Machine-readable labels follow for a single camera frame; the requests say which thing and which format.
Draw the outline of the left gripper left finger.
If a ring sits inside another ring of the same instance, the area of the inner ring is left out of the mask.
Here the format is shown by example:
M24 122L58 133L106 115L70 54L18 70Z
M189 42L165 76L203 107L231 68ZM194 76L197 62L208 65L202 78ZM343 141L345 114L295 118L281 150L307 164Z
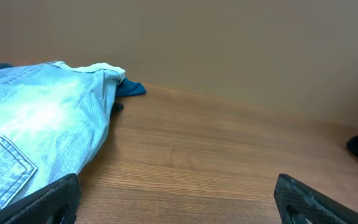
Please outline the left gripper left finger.
M0 210L0 224L74 224L80 204L76 174L68 174Z

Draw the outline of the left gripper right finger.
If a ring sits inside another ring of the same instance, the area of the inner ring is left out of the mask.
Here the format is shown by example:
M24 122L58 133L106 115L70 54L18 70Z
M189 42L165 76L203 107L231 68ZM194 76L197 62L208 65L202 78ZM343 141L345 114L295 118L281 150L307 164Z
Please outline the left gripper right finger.
M282 224L358 224L358 213L287 174L280 174L274 199Z

